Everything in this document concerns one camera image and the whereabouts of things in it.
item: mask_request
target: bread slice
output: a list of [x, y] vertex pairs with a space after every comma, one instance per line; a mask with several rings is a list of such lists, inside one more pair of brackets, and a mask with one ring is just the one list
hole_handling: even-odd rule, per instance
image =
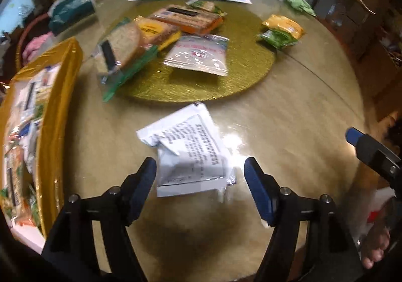
[[99, 73], [110, 73], [124, 68], [144, 52], [141, 30], [132, 21], [112, 30], [99, 45], [94, 59]]

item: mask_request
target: green snack bag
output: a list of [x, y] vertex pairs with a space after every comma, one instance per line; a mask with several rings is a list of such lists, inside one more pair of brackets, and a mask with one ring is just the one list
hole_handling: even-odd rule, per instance
[[216, 13], [222, 17], [226, 16], [227, 14], [222, 11], [218, 6], [216, 6], [213, 2], [190, 0], [186, 3], [186, 5], [193, 9], [202, 9], [203, 11]]
[[259, 34], [258, 36], [277, 49], [297, 44], [297, 39], [295, 39], [290, 33], [282, 30], [272, 29]]

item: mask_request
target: green cloth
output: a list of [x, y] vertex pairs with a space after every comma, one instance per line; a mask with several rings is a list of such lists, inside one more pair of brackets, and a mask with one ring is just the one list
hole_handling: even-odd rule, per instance
[[317, 16], [314, 10], [311, 8], [310, 4], [307, 3], [305, 0], [285, 0], [287, 1], [290, 6], [292, 6], [294, 9], [297, 9], [298, 11], [305, 11], [306, 13]]

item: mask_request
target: white packet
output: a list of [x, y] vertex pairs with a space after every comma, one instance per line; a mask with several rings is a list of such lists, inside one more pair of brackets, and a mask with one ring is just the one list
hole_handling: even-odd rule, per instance
[[227, 76], [226, 49], [228, 38], [219, 35], [182, 36], [163, 63], [168, 66]]
[[229, 151], [204, 104], [184, 107], [137, 136], [158, 148], [158, 197], [221, 190], [235, 183]]

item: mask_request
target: yellow tray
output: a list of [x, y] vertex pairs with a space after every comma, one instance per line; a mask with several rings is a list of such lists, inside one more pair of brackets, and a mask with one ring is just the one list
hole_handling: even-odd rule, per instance
[[[22, 68], [11, 79], [10, 88], [0, 108], [0, 135], [4, 140], [14, 99], [15, 83], [29, 81], [46, 66], [59, 63], [61, 66], [43, 114], [42, 129], [37, 141], [35, 184], [41, 229], [45, 238], [64, 204], [62, 179], [64, 131], [68, 105], [82, 63], [82, 50], [77, 40], [70, 38], [59, 43]], [[0, 183], [3, 184], [4, 156], [1, 162]]]

